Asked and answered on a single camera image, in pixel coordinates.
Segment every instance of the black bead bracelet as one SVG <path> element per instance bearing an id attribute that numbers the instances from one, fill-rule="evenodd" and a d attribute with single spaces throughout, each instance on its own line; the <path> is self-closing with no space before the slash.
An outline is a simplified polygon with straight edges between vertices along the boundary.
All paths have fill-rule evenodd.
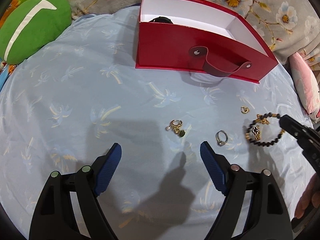
<path id="1" fill-rule="evenodd" d="M 281 132 L 278 134 L 277 138 L 275 138 L 274 140 L 272 140 L 271 142 L 259 142 L 261 140 L 261 131 L 260 131 L 260 127 L 258 125 L 256 125 L 256 123 L 262 123 L 262 124 L 269 124 L 269 122 L 267 121 L 268 117 L 275 117 L 280 119 L 280 114 L 273 114 L 273 113 L 268 113 L 268 114 L 264 114 L 264 115 L 259 115 L 257 114 L 257 119 L 252 121 L 252 123 L 249 125 L 249 128 L 247 129 L 247 132 L 245 134 L 246 139 L 249 141 L 249 143 L 253 143 L 254 145 L 257 146 L 267 146 L 269 147 L 270 145 L 274 145 L 275 143 L 277 143 L 279 141 L 279 139 L 281 139 L 282 135 L 285 133 L 285 130 L 281 130 Z M 252 138 L 250 138 L 250 131 L 252 131 L 253 135 L 254 135 L 254 140 Z"/>

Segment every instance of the wrinkled bedsheet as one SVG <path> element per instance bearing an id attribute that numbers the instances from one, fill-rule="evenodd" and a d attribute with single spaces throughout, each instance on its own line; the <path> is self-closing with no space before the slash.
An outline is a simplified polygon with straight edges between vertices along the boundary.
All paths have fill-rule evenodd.
<path id="1" fill-rule="evenodd" d="M 223 195 L 199 155 L 208 141 L 247 171 L 269 169 L 290 217 L 314 173 L 289 134 L 273 147 L 250 145 L 244 128 L 256 114 L 289 114 L 311 126 L 289 74 L 275 67 L 260 84 L 207 74 L 135 69 L 139 7 L 86 16 L 19 65 L 0 94 L 0 202 L 28 236 L 39 194 L 53 170 L 75 172 L 114 142 L 123 154 L 98 200 L 120 240 L 202 240 Z M 250 109 L 240 112 L 241 106 Z M 165 127 L 183 121 L 179 138 Z M 261 125 L 262 138 L 280 131 Z M 229 141 L 216 144 L 224 130 Z M 86 233 L 76 196 L 75 213 Z M 250 193 L 234 234 L 248 212 Z"/>

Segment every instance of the green pillow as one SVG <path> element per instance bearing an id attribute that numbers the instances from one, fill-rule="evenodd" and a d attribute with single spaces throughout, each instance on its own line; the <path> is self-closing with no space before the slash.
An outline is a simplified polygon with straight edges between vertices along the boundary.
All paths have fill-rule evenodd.
<path id="1" fill-rule="evenodd" d="M 0 29 L 0 58 L 20 64 L 71 25 L 67 0 L 28 0 L 15 9 Z"/>

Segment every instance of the brown leather handle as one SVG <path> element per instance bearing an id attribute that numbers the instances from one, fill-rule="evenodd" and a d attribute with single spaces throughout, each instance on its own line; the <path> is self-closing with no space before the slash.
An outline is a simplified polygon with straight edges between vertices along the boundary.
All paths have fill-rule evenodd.
<path id="1" fill-rule="evenodd" d="M 216 61 L 215 63 L 217 65 L 222 65 L 223 66 L 225 64 L 228 64 L 228 65 L 232 64 L 232 65 L 237 66 L 237 68 L 234 71 L 227 72 L 227 71 L 225 71 L 225 70 L 223 70 L 221 68 L 218 68 L 218 67 L 214 66 L 213 64 L 209 63 L 209 61 L 208 61 L 209 49 L 207 47 L 204 47 L 204 46 L 192 47 L 189 50 L 189 55 L 192 56 L 192 57 L 205 56 L 205 61 L 204 61 L 202 69 L 204 71 L 206 71 L 208 74 L 210 74 L 212 76 L 216 76 L 216 77 L 228 77 L 228 76 L 230 76 L 232 74 L 235 74 L 240 69 L 248 69 L 248 68 L 252 67 L 252 62 L 250 62 L 250 61 L 245 61 L 245 62 L 243 62 L 242 64 L 239 65 L 239 64 L 232 63 L 232 62 L 226 60 L 225 58 L 220 57 L 217 54 L 214 54 L 214 59 Z"/>

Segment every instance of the blue textured pad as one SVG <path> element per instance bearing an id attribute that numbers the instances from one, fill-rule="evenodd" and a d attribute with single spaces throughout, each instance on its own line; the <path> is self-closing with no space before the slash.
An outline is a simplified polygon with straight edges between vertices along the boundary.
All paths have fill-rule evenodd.
<path id="1" fill-rule="evenodd" d="M 223 195 L 228 193 L 228 188 L 226 185 L 226 175 L 215 160 L 215 153 L 213 150 L 207 147 L 206 143 L 203 142 L 200 145 L 200 156 L 204 162 L 205 167 L 212 179 L 212 182 L 218 191 L 221 191 Z"/>
<path id="2" fill-rule="evenodd" d="M 101 170 L 99 171 L 96 179 L 96 187 L 94 193 L 99 196 L 102 192 L 106 191 L 113 174 L 121 159 L 121 146 L 118 144 L 110 153 L 109 158 L 106 160 Z"/>

